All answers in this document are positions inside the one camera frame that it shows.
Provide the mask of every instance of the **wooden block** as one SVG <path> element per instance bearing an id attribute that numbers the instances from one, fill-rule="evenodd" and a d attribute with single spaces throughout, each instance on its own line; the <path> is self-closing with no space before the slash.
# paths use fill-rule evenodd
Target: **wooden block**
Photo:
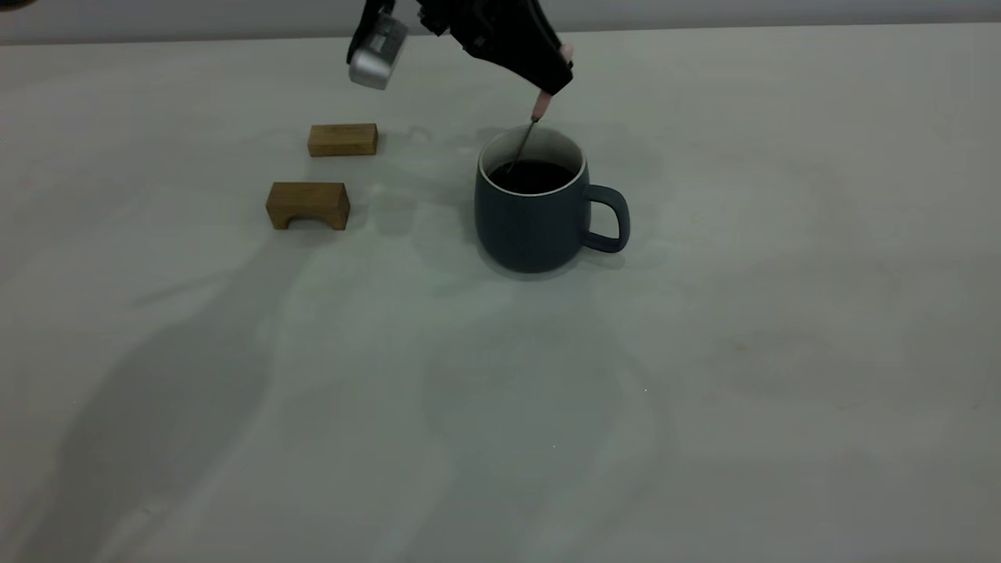
<path id="1" fill-rule="evenodd" d="M 284 230 L 294 217 L 319 218 L 344 230 L 351 202 L 342 183 L 274 182 L 267 196 L 267 214 L 274 228 Z"/>
<path id="2" fill-rule="evenodd" d="M 358 125 L 313 125 L 309 130 L 310 156 L 375 154 L 378 129 L 375 123 Z"/>

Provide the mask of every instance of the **dark gray mug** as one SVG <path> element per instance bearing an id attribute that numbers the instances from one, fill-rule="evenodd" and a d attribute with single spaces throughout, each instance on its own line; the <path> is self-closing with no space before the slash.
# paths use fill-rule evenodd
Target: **dark gray mug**
<path id="1" fill-rule="evenodd" d="M 588 246 L 619 252 L 629 242 L 629 205 L 622 193 L 591 183 L 588 158 L 567 135 L 536 126 L 523 159 L 559 164 L 577 175 L 567 185 L 540 194 L 509 191 L 490 181 L 490 174 L 515 159 L 525 127 L 502 133 L 479 153 L 476 174 L 476 234 L 483 249 L 516 271 L 556 269 Z M 612 207 L 619 219 L 619 238 L 591 232 L 591 202 Z"/>

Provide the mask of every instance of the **coffee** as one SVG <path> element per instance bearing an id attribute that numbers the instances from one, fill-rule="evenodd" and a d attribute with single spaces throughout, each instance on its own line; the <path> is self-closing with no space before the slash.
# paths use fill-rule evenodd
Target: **coffee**
<path id="1" fill-rule="evenodd" d="M 509 162 L 493 170 L 490 181 L 508 191 L 538 195 L 560 189 L 574 181 L 576 175 L 576 172 L 553 162 L 520 160 L 514 165 Z"/>

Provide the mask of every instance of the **metal spoon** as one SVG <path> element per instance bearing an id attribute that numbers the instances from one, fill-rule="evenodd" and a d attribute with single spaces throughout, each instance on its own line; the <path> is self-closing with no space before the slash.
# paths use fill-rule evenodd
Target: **metal spoon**
<path id="1" fill-rule="evenodd" d="M 529 130 L 525 132 L 525 138 L 522 139 L 522 144 L 518 146 L 518 154 L 515 155 L 515 159 L 508 164 L 508 172 L 515 167 L 515 164 L 522 159 L 522 153 L 525 152 L 525 145 L 529 142 L 529 135 L 532 134 L 532 129 L 539 123 L 539 119 L 533 118 L 532 123 L 529 124 Z"/>

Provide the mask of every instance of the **wall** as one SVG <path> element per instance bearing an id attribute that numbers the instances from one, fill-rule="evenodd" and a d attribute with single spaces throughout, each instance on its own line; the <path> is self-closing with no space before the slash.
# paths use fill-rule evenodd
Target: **wall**
<path id="1" fill-rule="evenodd" d="M 565 31 L 1001 20 L 998 0 L 541 0 Z M 347 35 L 363 0 L 38 0 L 0 43 Z M 416 24 L 417 4 L 397 12 Z"/>

